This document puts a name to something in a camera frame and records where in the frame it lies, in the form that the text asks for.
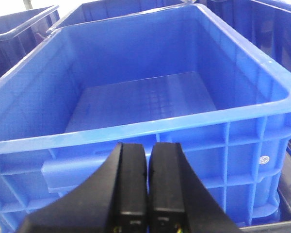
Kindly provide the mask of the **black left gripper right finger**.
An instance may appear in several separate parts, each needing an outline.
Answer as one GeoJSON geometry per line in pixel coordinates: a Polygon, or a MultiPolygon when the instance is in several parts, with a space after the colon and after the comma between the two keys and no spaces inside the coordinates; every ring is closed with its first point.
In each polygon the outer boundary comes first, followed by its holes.
{"type": "Polygon", "coordinates": [[[179,143],[154,145],[148,185],[149,232],[241,232],[197,177],[179,143]]]}

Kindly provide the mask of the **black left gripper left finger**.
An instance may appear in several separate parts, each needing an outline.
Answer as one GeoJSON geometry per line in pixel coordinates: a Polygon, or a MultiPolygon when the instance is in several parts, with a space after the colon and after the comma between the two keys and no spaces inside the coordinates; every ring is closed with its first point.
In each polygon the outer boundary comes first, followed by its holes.
{"type": "Polygon", "coordinates": [[[25,217],[18,233],[145,233],[146,156],[141,144],[118,143],[74,190],[25,217]]]}

